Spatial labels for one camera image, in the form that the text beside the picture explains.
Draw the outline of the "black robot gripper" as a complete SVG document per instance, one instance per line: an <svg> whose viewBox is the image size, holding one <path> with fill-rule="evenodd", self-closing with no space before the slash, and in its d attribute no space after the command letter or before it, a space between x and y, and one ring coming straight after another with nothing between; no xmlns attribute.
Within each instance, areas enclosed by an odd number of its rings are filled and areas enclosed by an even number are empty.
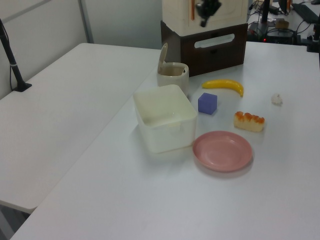
<svg viewBox="0 0 320 240"><path fill-rule="evenodd" d="M198 15L201 17L200 26L205 28L208 19L213 16L222 6L219 0L201 0L195 5Z"/></svg>

